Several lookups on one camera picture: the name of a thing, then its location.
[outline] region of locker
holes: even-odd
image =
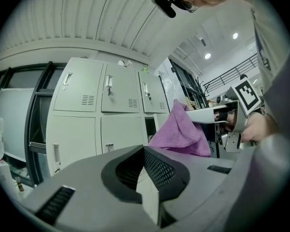
[[[103,64],[72,60],[63,72],[54,110],[95,112]]]
[[[108,64],[104,78],[102,112],[139,113],[136,85],[134,70]]]
[[[52,116],[50,122],[46,149],[54,159],[54,171],[96,155],[95,118]]]
[[[102,117],[101,137],[103,153],[144,145],[142,120],[140,117]]]
[[[168,113],[168,104],[160,78],[145,72],[139,72],[139,76],[144,113]]]

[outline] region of purple cloth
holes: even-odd
[[[148,146],[188,155],[210,157],[211,151],[201,126],[198,123],[192,123],[186,111],[188,111],[187,105],[174,100],[169,118]]]

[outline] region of metal railing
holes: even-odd
[[[245,74],[246,72],[252,70],[255,67],[258,67],[257,54],[254,54],[242,63],[236,65],[234,68],[213,79],[212,81],[204,84],[203,86],[205,87],[205,93],[209,93],[221,86],[226,85],[227,83],[239,78],[240,75]]]

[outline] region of ceiling light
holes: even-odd
[[[210,53],[207,53],[206,55],[205,55],[205,59],[209,59],[211,57],[211,54]]]

